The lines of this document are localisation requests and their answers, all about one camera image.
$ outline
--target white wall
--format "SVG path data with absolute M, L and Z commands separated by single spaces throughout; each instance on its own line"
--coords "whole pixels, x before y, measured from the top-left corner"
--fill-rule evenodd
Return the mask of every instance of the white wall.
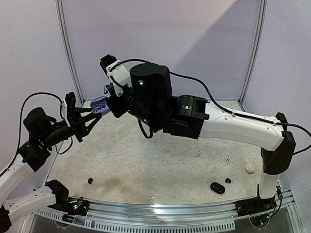
M 0 2 L 0 170 L 17 149 L 18 121 L 23 101 L 33 92 L 52 92 L 63 98 L 74 90 L 55 1 L 5 0 Z M 59 102 L 52 97 L 32 97 L 23 118 L 37 107 L 59 119 Z M 28 140 L 22 128 L 21 145 Z M 33 176 L 28 177 L 14 196 L 41 186 L 53 156 Z
M 290 123 L 311 131 L 311 2 L 269 0 L 259 54 L 244 107 L 264 115 L 283 112 Z M 299 130 L 293 132 L 297 149 L 310 143 Z M 306 232 L 311 232 L 311 150 L 296 155 L 281 175 L 292 188 Z
M 252 52 L 260 0 L 65 0 L 73 58 L 86 99 L 103 95 L 107 54 L 141 58 L 203 80 L 214 97 L 237 100 Z M 174 95 L 206 97 L 172 77 Z

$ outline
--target lavender wall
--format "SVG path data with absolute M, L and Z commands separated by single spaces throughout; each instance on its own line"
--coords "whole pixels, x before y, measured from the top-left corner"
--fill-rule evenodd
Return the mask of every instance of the lavender wall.
M 245 99 L 247 111 L 274 115 L 283 112 L 290 123 L 311 131 L 311 2 L 268 1 L 259 54 Z M 297 149 L 310 143 L 292 129 Z M 281 175 L 292 188 L 306 232 L 311 232 L 311 150 L 296 155 Z
M 63 98 L 74 90 L 55 1 L 10 0 L 0 3 L 0 170 L 12 159 L 18 139 L 18 121 L 23 101 L 33 92 L 52 92 Z M 59 102 L 51 97 L 33 97 L 23 118 L 37 107 L 59 119 Z M 22 128 L 21 144 L 28 140 Z M 13 192 L 24 195 L 41 186 L 53 157 Z
M 66 0 L 73 58 L 86 99 L 108 79 L 99 59 L 141 58 L 204 80 L 214 97 L 237 100 L 252 52 L 260 0 Z M 200 84 L 172 77 L 175 95 L 206 97 Z

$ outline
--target black rubber piece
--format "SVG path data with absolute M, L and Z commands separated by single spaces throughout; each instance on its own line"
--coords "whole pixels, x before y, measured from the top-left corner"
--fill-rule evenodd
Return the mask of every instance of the black rubber piece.
M 225 192 L 225 187 L 223 187 L 220 183 L 213 182 L 210 185 L 210 189 L 218 194 L 223 194 Z

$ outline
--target small white object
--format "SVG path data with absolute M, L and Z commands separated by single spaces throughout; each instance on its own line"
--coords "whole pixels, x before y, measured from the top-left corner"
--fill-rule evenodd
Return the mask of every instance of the small white object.
M 245 166 L 245 171 L 248 173 L 248 174 L 253 174 L 255 172 L 255 167 L 253 164 L 246 164 Z
M 62 116 L 65 119 L 66 124 L 70 128 L 70 123 L 69 123 L 69 121 L 67 119 L 68 106 L 67 106 L 67 103 L 66 103 L 65 99 L 63 99 L 63 101 L 62 101 L 62 105 L 63 105 L 63 107 L 62 107 Z
M 231 112 L 232 112 L 232 114 L 231 114 L 231 115 L 232 115 L 233 117 L 235 117 L 235 113 L 237 112 L 237 110 L 232 109 L 232 110 L 231 110 Z
M 118 60 L 118 61 L 115 61 L 114 63 L 110 64 L 109 67 L 106 67 L 107 76 L 108 77 L 113 76 L 113 78 L 116 80 L 116 82 L 122 86 L 127 84 L 128 87 L 132 87 L 130 72 L 125 68 L 125 66 L 119 65 L 114 70 L 110 71 L 110 69 L 114 65 L 119 64 L 119 63 L 120 63 L 120 61 Z M 116 85 L 114 82 L 113 82 L 113 88 L 115 89 L 115 92 L 116 92 L 118 97 L 122 95 L 123 89 L 121 87 L 119 87 L 118 85 Z

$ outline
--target small black object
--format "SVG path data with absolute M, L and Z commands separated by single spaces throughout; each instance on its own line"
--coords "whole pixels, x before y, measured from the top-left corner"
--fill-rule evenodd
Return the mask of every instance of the small black object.
M 0 208 L 0 233 L 8 231 L 12 225 L 9 213 L 4 206 Z
M 117 59 L 115 56 L 108 54 L 105 57 L 101 58 L 101 62 L 99 64 L 101 65 L 105 74 L 107 74 L 106 67 L 108 67 L 109 65 L 111 65 L 112 63 L 114 63 L 116 61 L 117 61 Z
M 210 189 L 218 194 L 223 194 L 225 192 L 225 187 L 223 187 L 220 183 L 217 183 L 217 182 L 213 182 L 210 185 Z
M 63 220 L 64 222 L 73 223 L 74 217 L 73 217 L 73 216 L 68 216 L 67 214 L 64 214 L 63 217 L 62 217 L 62 220 Z

